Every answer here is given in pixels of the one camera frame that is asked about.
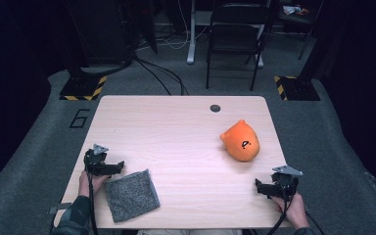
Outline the white desk leg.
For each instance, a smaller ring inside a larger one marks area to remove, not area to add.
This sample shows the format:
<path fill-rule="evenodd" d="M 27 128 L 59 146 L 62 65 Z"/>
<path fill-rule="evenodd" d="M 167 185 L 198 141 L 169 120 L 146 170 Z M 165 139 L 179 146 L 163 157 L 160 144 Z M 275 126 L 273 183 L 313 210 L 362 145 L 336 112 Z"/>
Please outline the white desk leg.
<path fill-rule="evenodd" d="M 196 51 L 196 8 L 195 0 L 191 0 L 191 11 L 190 11 L 190 40 L 189 40 L 189 49 L 187 54 L 187 64 L 193 65 L 195 62 L 195 51 Z"/>

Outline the person's left hand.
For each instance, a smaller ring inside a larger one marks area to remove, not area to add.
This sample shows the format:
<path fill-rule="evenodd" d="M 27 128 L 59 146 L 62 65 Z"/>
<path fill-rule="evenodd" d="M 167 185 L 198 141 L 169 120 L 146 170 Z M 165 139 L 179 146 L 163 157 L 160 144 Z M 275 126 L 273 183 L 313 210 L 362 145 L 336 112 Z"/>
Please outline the person's left hand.
<path fill-rule="evenodd" d="M 93 194 L 96 195 L 98 191 L 102 188 L 105 181 L 109 178 L 108 175 L 102 176 L 93 176 L 92 177 L 92 186 L 93 186 Z M 84 170 L 80 177 L 79 177 L 79 187 L 78 187 L 78 195 L 79 196 L 90 196 L 90 188 L 89 188 L 89 176 L 87 172 Z"/>

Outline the grey cloth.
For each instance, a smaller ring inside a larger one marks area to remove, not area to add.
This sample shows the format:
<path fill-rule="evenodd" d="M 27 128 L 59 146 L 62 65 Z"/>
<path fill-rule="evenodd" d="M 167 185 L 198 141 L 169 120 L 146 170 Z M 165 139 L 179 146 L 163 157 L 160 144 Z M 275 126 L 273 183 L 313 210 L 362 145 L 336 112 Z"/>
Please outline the grey cloth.
<path fill-rule="evenodd" d="M 128 221 L 161 206 L 148 169 L 108 182 L 105 191 L 114 222 Z"/>

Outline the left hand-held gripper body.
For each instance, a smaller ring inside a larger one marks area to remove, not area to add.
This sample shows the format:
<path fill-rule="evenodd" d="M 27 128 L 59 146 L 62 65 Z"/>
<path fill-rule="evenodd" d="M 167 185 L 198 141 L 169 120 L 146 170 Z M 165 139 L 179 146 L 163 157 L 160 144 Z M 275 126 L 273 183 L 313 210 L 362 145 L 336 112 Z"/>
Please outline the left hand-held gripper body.
<path fill-rule="evenodd" d="M 88 149 L 84 155 L 85 171 L 94 176 L 111 175 L 104 160 L 107 156 L 108 148 L 94 144 L 92 149 Z"/>

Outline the orange round toy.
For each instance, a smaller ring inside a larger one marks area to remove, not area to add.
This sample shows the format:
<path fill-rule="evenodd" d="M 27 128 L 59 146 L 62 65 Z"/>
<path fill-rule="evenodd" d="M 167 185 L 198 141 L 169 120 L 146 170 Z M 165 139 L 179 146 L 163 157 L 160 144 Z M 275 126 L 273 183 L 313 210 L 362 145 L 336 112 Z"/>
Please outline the orange round toy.
<path fill-rule="evenodd" d="M 227 153 L 237 161 L 252 161 L 259 153 L 258 136 L 243 119 L 228 128 L 219 138 Z"/>

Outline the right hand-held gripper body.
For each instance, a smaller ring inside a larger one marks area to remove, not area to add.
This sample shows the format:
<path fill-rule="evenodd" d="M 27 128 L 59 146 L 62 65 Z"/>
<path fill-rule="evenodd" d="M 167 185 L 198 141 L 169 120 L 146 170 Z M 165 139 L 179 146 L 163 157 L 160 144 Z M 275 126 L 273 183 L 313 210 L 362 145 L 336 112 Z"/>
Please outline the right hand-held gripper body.
<path fill-rule="evenodd" d="M 291 166 L 282 165 L 272 169 L 274 173 L 271 175 L 274 183 L 274 197 L 282 199 L 291 199 L 297 192 L 299 185 L 299 176 L 304 174 Z"/>

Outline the white and orange clutter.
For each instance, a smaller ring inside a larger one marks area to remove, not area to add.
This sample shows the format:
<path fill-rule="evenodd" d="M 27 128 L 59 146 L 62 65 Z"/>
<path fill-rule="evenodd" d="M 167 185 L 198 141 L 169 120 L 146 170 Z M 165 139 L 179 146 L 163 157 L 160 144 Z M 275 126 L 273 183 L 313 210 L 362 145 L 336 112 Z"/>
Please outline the white and orange clutter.
<path fill-rule="evenodd" d="M 290 16 L 293 14 L 304 16 L 309 13 L 309 10 L 302 8 L 300 5 L 296 5 L 296 6 L 283 6 L 282 12 L 287 16 Z"/>

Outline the dark cabinet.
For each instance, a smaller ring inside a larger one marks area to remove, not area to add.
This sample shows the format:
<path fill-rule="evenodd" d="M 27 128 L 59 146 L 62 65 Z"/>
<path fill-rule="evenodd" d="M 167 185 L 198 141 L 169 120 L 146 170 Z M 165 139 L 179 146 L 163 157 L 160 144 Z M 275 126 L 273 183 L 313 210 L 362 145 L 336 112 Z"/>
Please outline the dark cabinet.
<path fill-rule="evenodd" d="M 129 44 L 122 30 L 118 0 L 66 0 L 89 66 L 126 67 Z"/>

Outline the black folding chair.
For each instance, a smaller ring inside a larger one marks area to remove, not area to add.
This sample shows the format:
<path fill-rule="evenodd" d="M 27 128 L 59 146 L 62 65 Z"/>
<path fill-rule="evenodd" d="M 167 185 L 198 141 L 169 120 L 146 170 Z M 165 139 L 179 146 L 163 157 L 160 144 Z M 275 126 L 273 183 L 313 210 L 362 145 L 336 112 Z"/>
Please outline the black folding chair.
<path fill-rule="evenodd" d="M 255 67 L 250 90 L 254 89 L 259 59 L 270 24 L 270 9 L 256 3 L 226 3 L 211 13 L 207 53 L 206 88 L 210 87 L 212 54 L 247 55 Z"/>

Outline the striped black stand base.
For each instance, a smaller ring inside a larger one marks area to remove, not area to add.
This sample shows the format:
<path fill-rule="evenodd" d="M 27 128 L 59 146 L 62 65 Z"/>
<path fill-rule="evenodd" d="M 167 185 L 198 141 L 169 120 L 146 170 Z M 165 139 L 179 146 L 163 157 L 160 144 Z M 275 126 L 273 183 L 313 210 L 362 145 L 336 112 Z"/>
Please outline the striped black stand base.
<path fill-rule="evenodd" d="M 70 77 L 62 91 L 61 100 L 92 101 L 100 95 L 107 78 L 101 75 Z"/>
<path fill-rule="evenodd" d="M 274 81 L 283 101 L 319 101 L 320 97 L 310 81 L 294 76 L 275 75 Z"/>

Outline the person's right hand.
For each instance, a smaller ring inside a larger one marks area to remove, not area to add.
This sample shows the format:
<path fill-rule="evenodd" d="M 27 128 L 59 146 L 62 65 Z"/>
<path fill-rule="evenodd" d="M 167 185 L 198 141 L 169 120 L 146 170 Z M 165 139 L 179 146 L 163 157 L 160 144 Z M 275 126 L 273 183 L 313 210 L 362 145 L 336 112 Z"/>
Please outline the person's right hand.
<path fill-rule="evenodd" d="M 304 198 L 299 192 L 294 195 L 293 200 L 286 206 L 284 205 L 285 201 L 281 198 L 273 197 L 272 200 L 278 204 L 281 210 L 284 210 L 286 206 L 288 207 L 286 218 L 296 230 L 309 227 Z"/>

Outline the grey tape strip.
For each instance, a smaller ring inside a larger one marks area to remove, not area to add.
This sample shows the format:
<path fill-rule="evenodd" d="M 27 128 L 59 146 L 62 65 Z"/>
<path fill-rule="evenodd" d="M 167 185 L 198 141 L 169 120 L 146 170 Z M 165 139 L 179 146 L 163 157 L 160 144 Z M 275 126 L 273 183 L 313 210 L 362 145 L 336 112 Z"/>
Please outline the grey tape strip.
<path fill-rule="evenodd" d="M 48 213 L 48 214 L 56 214 L 57 211 L 68 209 L 68 208 L 71 206 L 71 204 L 72 204 L 72 203 L 60 203 L 60 204 L 57 204 L 56 206 L 51 207 L 51 208 L 47 211 L 47 213 Z"/>

